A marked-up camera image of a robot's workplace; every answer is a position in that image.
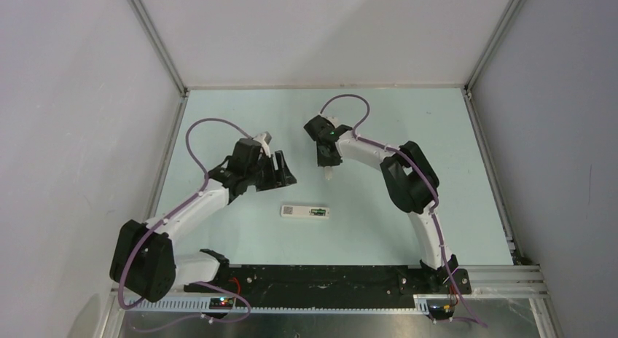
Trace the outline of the white remote control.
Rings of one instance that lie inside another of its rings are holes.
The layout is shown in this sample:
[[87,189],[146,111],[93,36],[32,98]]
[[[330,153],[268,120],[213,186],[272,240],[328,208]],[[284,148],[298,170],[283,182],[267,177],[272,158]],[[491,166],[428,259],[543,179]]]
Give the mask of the white remote control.
[[[310,214],[310,210],[312,208],[326,209],[326,215],[325,216],[312,216]],[[282,205],[280,215],[283,218],[293,218],[293,219],[328,219],[330,216],[330,209],[326,207],[318,207],[318,206]]]

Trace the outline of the green AAA battery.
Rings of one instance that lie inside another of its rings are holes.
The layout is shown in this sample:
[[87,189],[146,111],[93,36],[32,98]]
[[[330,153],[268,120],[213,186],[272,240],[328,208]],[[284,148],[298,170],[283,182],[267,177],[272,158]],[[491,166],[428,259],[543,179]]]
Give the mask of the green AAA battery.
[[323,208],[312,208],[310,210],[310,214],[312,216],[325,216],[326,215],[326,209],[323,209]]

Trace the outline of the white battery cover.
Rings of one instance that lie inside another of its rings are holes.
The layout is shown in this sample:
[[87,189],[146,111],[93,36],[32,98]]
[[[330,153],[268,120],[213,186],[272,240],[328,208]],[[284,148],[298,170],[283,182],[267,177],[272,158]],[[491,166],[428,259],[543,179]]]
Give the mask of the white battery cover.
[[330,181],[334,175],[334,168],[332,166],[324,167],[324,178]]

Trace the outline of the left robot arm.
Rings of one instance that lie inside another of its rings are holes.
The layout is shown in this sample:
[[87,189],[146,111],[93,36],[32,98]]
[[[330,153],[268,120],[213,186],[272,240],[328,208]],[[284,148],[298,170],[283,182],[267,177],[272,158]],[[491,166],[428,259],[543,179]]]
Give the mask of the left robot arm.
[[296,182],[281,150],[271,152],[254,138],[239,139],[232,154],[209,170],[204,184],[181,205],[162,217],[129,220],[121,227],[110,278],[149,302],[161,300],[174,286],[197,282],[212,291],[225,290],[230,282],[225,257],[206,249],[178,255],[179,241],[250,186],[262,192]]

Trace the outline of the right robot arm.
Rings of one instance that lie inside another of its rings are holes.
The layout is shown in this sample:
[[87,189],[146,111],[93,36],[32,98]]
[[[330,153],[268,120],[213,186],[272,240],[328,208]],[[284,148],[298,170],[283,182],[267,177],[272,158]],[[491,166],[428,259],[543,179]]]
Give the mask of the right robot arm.
[[439,179],[419,145],[394,148],[356,135],[347,125],[317,115],[304,126],[327,169],[355,160],[379,170],[392,203],[408,215],[420,249],[421,287],[430,293],[470,294],[465,272],[448,247],[437,215]]

